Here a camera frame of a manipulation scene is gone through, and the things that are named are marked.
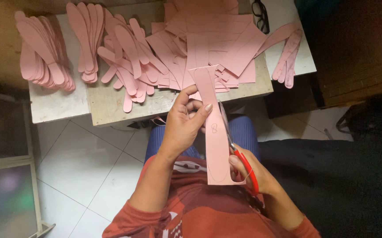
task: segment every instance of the eyeglasses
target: eyeglasses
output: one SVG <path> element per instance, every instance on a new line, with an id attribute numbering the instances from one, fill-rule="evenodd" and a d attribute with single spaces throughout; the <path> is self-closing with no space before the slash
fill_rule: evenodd
<path id="1" fill-rule="evenodd" d="M 254 12 L 254 4 L 256 4 L 256 11 L 260 11 L 260 14 L 257 14 Z M 270 32 L 269 28 L 269 19 L 268 19 L 268 12 L 266 10 L 265 5 L 261 2 L 261 0 L 255 0 L 251 4 L 253 14 L 256 17 L 259 17 L 260 19 L 257 21 L 257 27 L 264 33 L 268 34 Z"/>

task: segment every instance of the blue knit fabric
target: blue knit fabric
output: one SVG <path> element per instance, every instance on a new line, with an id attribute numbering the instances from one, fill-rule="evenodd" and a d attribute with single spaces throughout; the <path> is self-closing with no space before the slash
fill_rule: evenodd
<path id="1" fill-rule="evenodd" d="M 260 160 L 259 148 L 257 145 L 257 135 L 250 118 L 242 115 L 230 120 L 229 130 L 234 142 L 237 145 L 244 149 L 248 149 L 256 156 L 258 160 Z M 151 156 L 157 154 L 160 145 L 162 145 L 164 132 L 164 126 L 155 126 L 152 128 L 150 138 L 148 140 L 147 152 L 145 154 L 145 162 Z M 200 158 L 200 154 L 193 145 L 185 150 L 181 155 Z"/>

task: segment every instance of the scissors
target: scissors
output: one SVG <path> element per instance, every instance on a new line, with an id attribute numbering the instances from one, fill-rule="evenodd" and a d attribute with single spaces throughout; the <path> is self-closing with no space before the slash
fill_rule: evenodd
<path id="1" fill-rule="evenodd" d="M 222 114 L 223 122 L 226 128 L 226 134 L 228 136 L 229 147 L 232 149 L 233 153 L 241 160 L 242 164 L 244 165 L 248 173 L 248 176 L 251 179 L 251 182 L 253 183 L 252 189 L 249 188 L 247 185 L 245 185 L 244 187 L 250 192 L 251 195 L 257 196 L 259 194 L 259 184 L 257 182 L 256 175 L 254 174 L 253 168 L 251 167 L 245 155 L 240 153 L 238 149 L 235 147 L 233 138 L 229 131 L 228 119 L 226 118 L 226 113 L 225 113 L 225 109 L 223 108 L 222 102 L 219 101 L 219 105 L 220 105 L 220 114 Z"/>

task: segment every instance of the sleeve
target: sleeve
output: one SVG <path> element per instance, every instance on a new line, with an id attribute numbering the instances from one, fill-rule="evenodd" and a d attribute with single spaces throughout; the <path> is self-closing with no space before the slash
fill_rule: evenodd
<path id="1" fill-rule="evenodd" d="M 321 237 L 320 233 L 315 229 L 311 224 L 310 220 L 304 216 L 301 224 L 291 231 L 298 238 L 319 238 Z"/>
<path id="2" fill-rule="evenodd" d="M 162 211 L 144 212 L 130 205 L 129 201 L 115 216 L 110 225 L 104 230 L 102 238 L 153 237 L 158 230 Z"/>

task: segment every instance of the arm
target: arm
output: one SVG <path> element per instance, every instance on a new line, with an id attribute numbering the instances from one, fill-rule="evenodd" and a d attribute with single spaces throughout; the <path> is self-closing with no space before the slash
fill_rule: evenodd
<path id="1" fill-rule="evenodd" d="M 238 145 L 235 146 L 245 155 L 253 168 L 259 184 L 259 192 L 263 194 L 268 217 L 286 230 L 297 228 L 303 221 L 304 214 L 295 206 L 279 182 L 249 150 L 242 149 Z M 231 155 L 229 162 L 243 177 L 247 176 L 247 171 L 237 156 Z M 247 184 L 252 186 L 249 178 L 247 178 Z"/>
<path id="2" fill-rule="evenodd" d="M 136 209 L 155 212 L 166 206 L 173 164 L 192 145 L 213 108 L 211 104 L 203 106 L 201 101 L 189 100 L 189 95 L 196 92 L 195 85 L 183 89 L 170 109 L 162 145 L 129 199 Z"/>

